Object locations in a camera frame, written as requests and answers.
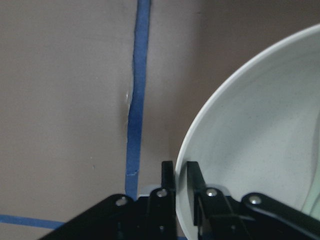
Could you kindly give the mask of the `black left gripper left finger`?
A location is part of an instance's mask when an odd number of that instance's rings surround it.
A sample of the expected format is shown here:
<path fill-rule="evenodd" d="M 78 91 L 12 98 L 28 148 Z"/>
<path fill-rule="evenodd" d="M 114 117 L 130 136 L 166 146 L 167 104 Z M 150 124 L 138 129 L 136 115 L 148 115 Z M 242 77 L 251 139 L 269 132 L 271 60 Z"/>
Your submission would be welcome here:
<path fill-rule="evenodd" d="M 161 185 L 137 200 L 111 195 L 42 237 L 44 240 L 175 240 L 176 187 L 172 161 L 161 164 Z"/>

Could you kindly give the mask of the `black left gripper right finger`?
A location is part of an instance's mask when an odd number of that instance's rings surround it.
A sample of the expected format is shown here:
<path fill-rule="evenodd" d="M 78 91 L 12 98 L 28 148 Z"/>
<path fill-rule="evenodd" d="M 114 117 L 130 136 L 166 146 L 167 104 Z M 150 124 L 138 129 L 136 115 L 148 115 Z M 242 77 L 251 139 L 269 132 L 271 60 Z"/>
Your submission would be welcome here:
<path fill-rule="evenodd" d="M 187 191 L 199 240 L 318 240 L 319 220 L 265 194 L 240 201 L 209 187 L 196 161 L 187 166 Z"/>

